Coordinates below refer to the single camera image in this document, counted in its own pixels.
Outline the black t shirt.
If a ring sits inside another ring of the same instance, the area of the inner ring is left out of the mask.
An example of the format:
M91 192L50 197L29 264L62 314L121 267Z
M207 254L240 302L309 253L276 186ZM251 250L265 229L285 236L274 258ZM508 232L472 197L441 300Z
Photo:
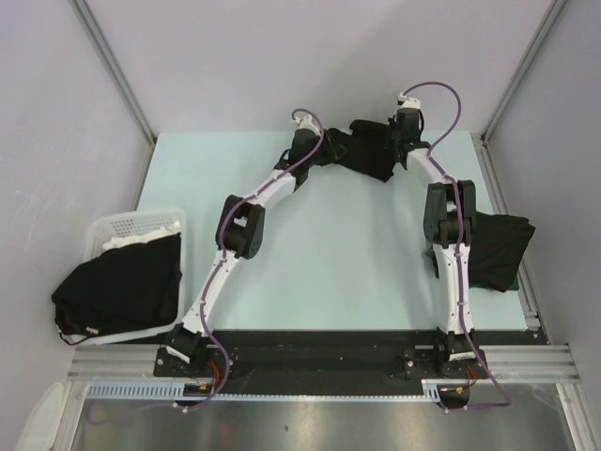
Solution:
M329 128L326 140L331 161L381 182L393 176L393 152L385 148L388 126L375 121L356 119L349 132Z

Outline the white plastic laundry basket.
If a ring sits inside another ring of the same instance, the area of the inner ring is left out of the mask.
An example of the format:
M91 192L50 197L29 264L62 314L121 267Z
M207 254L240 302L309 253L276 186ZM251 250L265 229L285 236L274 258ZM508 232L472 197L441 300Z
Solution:
M186 264L183 210L100 218L88 230L83 262L51 297L60 339L107 345L170 332L183 316Z

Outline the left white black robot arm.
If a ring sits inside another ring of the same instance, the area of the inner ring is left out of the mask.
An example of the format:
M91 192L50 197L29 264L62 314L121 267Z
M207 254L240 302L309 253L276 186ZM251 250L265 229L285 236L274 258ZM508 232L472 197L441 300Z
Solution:
M250 193L230 195L224 202L215 235L217 250L208 277L192 307L167 338L167 353L175 357L176 366L187 375L197 375L206 368L208 354L201 344L212 336L216 305L237 266L257 255L267 211L298 191L313 166L336 160L317 117L304 111L294 121L297 128L290 148L281 155L268 178Z

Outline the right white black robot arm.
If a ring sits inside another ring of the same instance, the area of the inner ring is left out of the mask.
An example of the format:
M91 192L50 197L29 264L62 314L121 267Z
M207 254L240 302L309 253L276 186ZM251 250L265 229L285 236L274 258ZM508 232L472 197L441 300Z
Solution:
M424 238L434 253L440 282L445 334L474 328L469 300L469 257L475 228L475 185L453 178L422 139L423 113L415 98L401 98L389 118L385 144L395 160L424 186Z

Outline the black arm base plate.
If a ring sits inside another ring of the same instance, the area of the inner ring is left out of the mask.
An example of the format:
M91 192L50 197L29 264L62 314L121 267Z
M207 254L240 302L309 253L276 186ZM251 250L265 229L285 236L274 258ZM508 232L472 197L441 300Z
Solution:
M160 347L153 374L223 383L241 396L417 395L426 379L472 384L487 378L464 339L433 331L228 331L205 338L186 364Z

